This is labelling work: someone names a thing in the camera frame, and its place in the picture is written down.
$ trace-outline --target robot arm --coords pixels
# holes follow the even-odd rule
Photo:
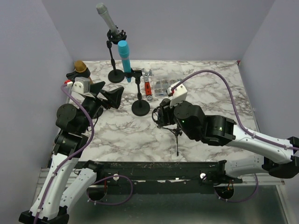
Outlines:
[[[103,113],[103,108],[118,108],[123,87],[110,92],[102,90],[105,82],[90,85],[90,80],[79,74],[72,74],[72,81],[67,85],[73,86],[75,91],[85,97],[81,107],[76,108],[72,104],[64,104],[57,111],[56,126],[61,131],[55,138],[54,154],[43,188],[30,210],[21,213],[19,221],[25,224],[64,224],[68,222],[69,212],[86,189],[95,182],[96,170],[84,168],[65,190],[65,186],[72,170],[79,161],[83,146],[86,145],[88,137],[83,135],[90,122],[88,115],[94,119]],[[99,99],[97,95],[102,93],[106,99]]]
[[[294,156],[299,139],[277,139],[255,132],[249,135],[232,119],[220,115],[205,115],[201,107],[185,101],[186,88],[178,83],[171,85],[167,93],[172,99],[164,99],[153,113],[158,127],[177,124],[191,140],[201,141],[211,146],[232,146],[256,153],[256,156],[244,160],[228,161],[226,175],[238,177],[245,174],[269,173],[278,178],[293,178],[299,172],[299,160]]]

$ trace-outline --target white wall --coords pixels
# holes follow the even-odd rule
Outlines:
[[[43,0],[75,60],[107,60],[102,0]],[[274,0],[106,0],[131,59],[238,60]],[[119,59],[117,48],[114,57]]]
[[[241,61],[261,132],[280,138],[299,137],[298,21],[298,0],[276,0]],[[286,183],[299,220],[299,176]]]
[[[0,1],[0,223],[32,203],[57,133],[60,85],[72,70],[41,0]]]

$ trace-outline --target white marble surface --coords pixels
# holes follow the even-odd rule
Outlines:
[[[126,80],[119,84],[109,82],[107,75],[112,69],[109,61],[85,62],[91,71],[94,82],[105,81],[104,90],[124,86],[121,106],[118,110],[104,110],[95,126],[95,136],[81,156],[81,161],[219,161],[241,159],[252,155],[251,152],[234,147],[213,147],[201,142],[189,140],[185,134],[179,137],[179,156],[176,155],[175,136],[167,130],[156,128],[151,119],[152,110],[163,98],[155,98],[149,103],[151,111],[144,117],[137,117],[131,111],[132,103],[137,100],[137,87],[134,78],[131,83]],[[121,62],[116,66],[122,69]],[[184,75],[202,69],[211,69],[221,73],[228,81],[237,109],[243,124],[256,130],[248,98],[241,80],[236,62],[162,62],[162,61],[131,61],[133,69],[144,68],[148,71],[152,64],[165,64],[165,71],[171,71],[173,65],[181,65]],[[228,91],[214,74],[196,76],[186,83],[187,101],[200,105],[208,114],[219,114],[236,120]],[[144,82],[141,90],[146,99]],[[82,102],[82,97],[74,94]]]

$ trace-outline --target gray microphone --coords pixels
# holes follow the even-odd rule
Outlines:
[[[105,20],[105,22],[106,22],[107,26],[109,27],[109,29],[111,30],[111,32],[115,35],[118,35],[120,32],[118,31],[118,29],[116,28],[116,25],[112,21],[107,7],[103,3],[99,3],[99,4],[97,4],[97,11],[100,14],[100,16]]]

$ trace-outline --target microphone stand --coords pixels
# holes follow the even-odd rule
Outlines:
[[[111,30],[109,30],[107,33],[107,37],[108,37],[107,47],[109,49],[109,53],[111,57],[111,65],[113,67],[113,70],[108,74],[108,79],[111,83],[120,83],[122,80],[124,80],[125,76],[122,70],[116,69],[115,60],[113,59],[111,48],[112,48],[112,43],[118,44],[119,41],[125,41],[127,35],[126,32],[124,32],[123,30],[118,35],[115,35],[114,33],[111,32]]]
[[[140,92],[140,77],[142,76],[142,71],[141,70],[132,70],[130,73],[124,72],[123,73],[125,77],[135,78],[135,83],[137,85],[138,93],[137,93],[137,100],[132,104],[132,112],[136,116],[142,117],[147,115],[150,112],[150,104],[142,99],[142,95]]]

